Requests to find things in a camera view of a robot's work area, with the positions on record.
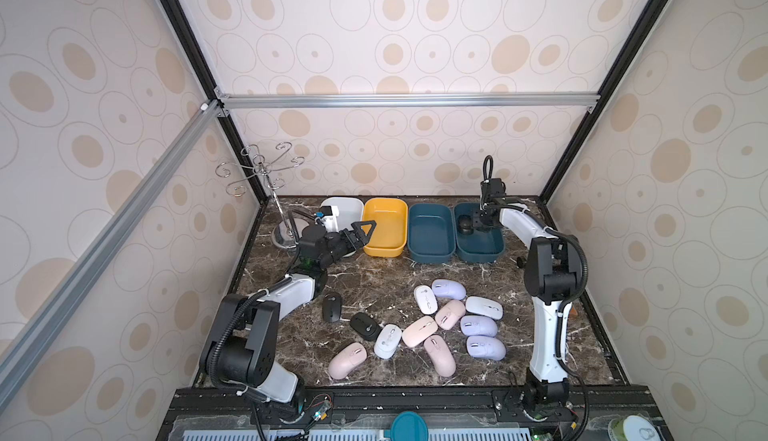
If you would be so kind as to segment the black mouse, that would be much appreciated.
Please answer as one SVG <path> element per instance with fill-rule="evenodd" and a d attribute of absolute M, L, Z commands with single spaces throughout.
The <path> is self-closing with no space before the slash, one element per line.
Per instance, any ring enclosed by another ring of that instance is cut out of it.
<path fill-rule="evenodd" d="M 380 324 L 364 312 L 355 313 L 350 318 L 349 325 L 366 341 L 376 341 L 382 330 Z"/>
<path fill-rule="evenodd" d="M 471 235 L 474 232 L 474 224 L 470 215 L 457 217 L 457 232 L 462 235 Z"/>
<path fill-rule="evenodd" d="M 322 319 L 327 323 L 339 322 L 342 318 L 343 298 L 340 293 L 332 291 L 323 297 Z"/>

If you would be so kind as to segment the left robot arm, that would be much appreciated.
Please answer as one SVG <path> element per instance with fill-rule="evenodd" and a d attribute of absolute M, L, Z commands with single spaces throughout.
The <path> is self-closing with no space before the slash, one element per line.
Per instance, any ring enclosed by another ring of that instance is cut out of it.
<path fill-rule="evenodd" d="M 328 268 L 362 250 L 376 231 L 374 221 L 329 232 L 307 226 L 296 254 L 275 284 L 249 295 L 226 295 L 201 352 L 199 367 L 214 387 L 234 389 L 253 403 L 276 403 L 299 415 L 306 402 L 304 381 L 276 361 L 278 328 L 293 310 L 317 298 Z"/>

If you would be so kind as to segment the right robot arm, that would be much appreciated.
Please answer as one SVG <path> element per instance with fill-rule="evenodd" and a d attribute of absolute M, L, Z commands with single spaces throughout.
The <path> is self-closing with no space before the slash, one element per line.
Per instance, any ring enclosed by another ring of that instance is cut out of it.
<path fill-rule="evenodd" d="M 566 331 L 571 306 L 584 292 L 588 263 L 571 235 L 545 224 L 505 192 L 499 178 L 480 183 L 479 207 L 471 220 L 476 230 L 507 228 L 528 247 L 523 281 L 534 306 L 534 348 L 522 390 L 528 414 L 563 404 L 575 372 L 566 364 Z"/>

